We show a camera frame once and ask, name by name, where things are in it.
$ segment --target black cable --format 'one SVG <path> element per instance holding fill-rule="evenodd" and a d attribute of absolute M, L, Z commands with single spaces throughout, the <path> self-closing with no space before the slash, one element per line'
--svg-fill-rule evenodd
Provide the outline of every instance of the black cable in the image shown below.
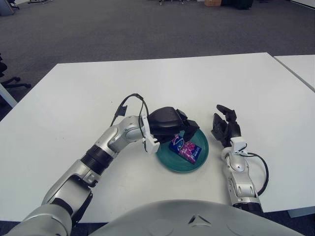
<path fill-rule="evenodd" d="M 247 144 L 246 144 L 246 146 L 245 146 L 245 147 L 243 147 L 243 148 L 239 149 L 238 151 L 243 151 L 245 148 L 247 148 Z"/>
<path fill-rule="evenodd" d="M 149 116 L 149 109 L 148 109 L 148 106 L 146 104 L 146 102 L 144 101 L 143 97 L 140 96 L 139 94 L 137 93 L 133 93 L 133 94 L 130 94 L 129 96 L 125 97 L 124 100 L 121 102 L 121 104 L 118 106 L 116 112 L 115 112 L 115 115 L 114 115 L 114 118 L 112 120 L 112 123 L 110 124 L 110 126 L 112 126 L 114 124 L 114 121 L 116 120 L 116 118 L 119 116 L 119 111 L 120 109 L 123 107 L 123 105 L 125 104 L 125 102 L 130 98 L 130 97 L 136 97 L 138 99 L 140 99 L 142 101 L 142 103 L 144 104 L 145 108 L 146 108 L 146 111 L 147 111 L 147 116 Z"/>
<path fill-rule="evenodd" d="M 267 166 L 267 163 L 265 162 L 265 160 L 264 160 L 261 156 L 257 155 L 256 153 L 252 153 L 252 152 L 248 152 L 248 154 L 249 154 L 250 156 L 245 156 L 245 155 L 241 155 L 241 156 L 244 156 L 244 157 L 257 156 L 257 157 L 262 161 L 262 163 L 263 163 L 264 166 L 265 166 L 266 179 L 265 179 L 265 182 L 264 182 L 262 188 L 257 192 L 258 196 L 260 196 L 260 195 L 265 191 L 265 189 L 266 189 L 266 187 L 267 187 L 267 184 L 268 184 L 268 181 L 269 181 L 269 170 L 268 170 L 268 166 Z"/>
<path fill-rule="evenodd" d="M 142 134 L 142 138 L 144 138 L 144 134 L 142 132 L 142 128 L 141 128 L 141 125 L 140 125 L 140 116 L 141 116 L 142 109 L 143 109 L 143 102 L 142 102 L 142 106 L 141 106 L 141 109 L 140 109 L 140 112 L 139 112 L 138 124 L 139 124 L 139 128 L 140 128 L 140 131 L 141 131 L 141 134 Z"/>
<path fill-rule="evenodd" d="M 142 109 L 143 109 L 143 105 L 144 105 L 144 102 L 142 102 L 142 106 L 141 106 L 141 109 L 140 109 L 140 112 L 139 112 L 139 117 L 138 117 L 138 124 L 139 124 L 139 128 L 140 128 L 140 131 L 141 131 L 142 138 L 144 138 L 144 134 L 142 132 L 142 128 L 141 128 L 141 125 L 140 125 L 140 117 L 141 117 L 141 112 L 142 112 Z M 146 146 L 146 141 L 143 142 L 143 145 L 144 145 L 144 151 L 148 152 L 147 151 L 147 146 Z"/>

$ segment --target purple box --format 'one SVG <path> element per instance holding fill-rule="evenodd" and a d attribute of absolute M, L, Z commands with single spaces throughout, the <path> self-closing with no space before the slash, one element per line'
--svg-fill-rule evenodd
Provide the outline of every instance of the purple box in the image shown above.
<path fill-rule="evenodd" d="M 176 134 L 174 139 L 169 143 L 169 148 L 192 164 L 196 163 L 201 152 L 201 147 L 190 141 L 184 142 L 183 137 L 178 134 Z"/>

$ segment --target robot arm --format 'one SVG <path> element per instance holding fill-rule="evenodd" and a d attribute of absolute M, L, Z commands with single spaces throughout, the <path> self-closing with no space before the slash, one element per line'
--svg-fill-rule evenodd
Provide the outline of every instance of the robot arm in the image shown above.
<path fill-rule="evenodd" d="M 262 216 L 259 194 L 250 178 L 249 166 L 245 160 L 247 156 L 253 155 L 247 153 L 247 143 L 241 135 L 240 126 L 236 122 L 235 111 L 222 105 L 218 105 L 217 109 L 225 115 L 228 123 L 215 113 L 211 132 L 216 140 L 221 141 L 224 146 L 221 159 L 225 162 L 223 172 L 227 179 L 231 204 L 233 207 Z M 264 161 L 263 163 L 266 168 L 266 185 L 268 182 L 268 168 Z"/>
<path fill-rule="evenodd" d="M 8 236 L 69 236 L 71 228 L 82 218 L 92 200 L 91 188 L 119 152 L 128 144 L 141 140 L 146 151 L 156 152 L 159 144 L 170 141 L 184 130 L 188 141 L 198 125 L 172 107 L 156 110 L 148 117 L 129 116 L 110 126 L 80 159 L 62 175 L 45 195 L 42 206 L 13 228 Z"/>

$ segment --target chair leg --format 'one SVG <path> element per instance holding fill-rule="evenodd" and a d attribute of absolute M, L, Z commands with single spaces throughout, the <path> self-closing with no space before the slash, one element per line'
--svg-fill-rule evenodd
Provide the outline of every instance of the chair leg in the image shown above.
<path fill-rule="evenodd" d="M 6 85 L 6 84 L 9 84 L 9 83 L 11 83 L 13 80 L 15 80 L 15 81 L 20 81 L 21 80 L 21 78 L 20 77 L 12 77 L 11 79 L 9 79 L 9 80 L 6 80 L 6 81 L 3 81 L 3 82 L 1 82 L 1 84 L 2 85 Z"/>
<path fill-rule="evenodd" d="M 3 87 L 5 87 L 5 88 L 16 88 L 16 87 L 21 87 L 21 86 L 24 86 L 26 88 L 31 87 L 30 84 L 3 85 Z"/>

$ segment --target teal bowl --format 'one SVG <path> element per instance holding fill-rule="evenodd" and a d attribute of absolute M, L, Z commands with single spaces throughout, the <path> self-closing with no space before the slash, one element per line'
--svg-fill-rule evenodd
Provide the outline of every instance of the teal bowl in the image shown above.
<path fill-rule="evenodd" d="M 187 173 L 198 169 L 200 166 L 202 166 L 202 164 L 206 161 L 208 157 L 208 141 L 206 136 L 200 129 L 197 130 L 190 141 L 192 141 L 194 144 L 198 145 L 202 149 L 195 164 L 186 161 L 184 158 L 171 151 L 168 147 L 170 142 L 160 145 L 157 151 L 157 157 L 159 161 L 164 166 L 175 172 Z"/>

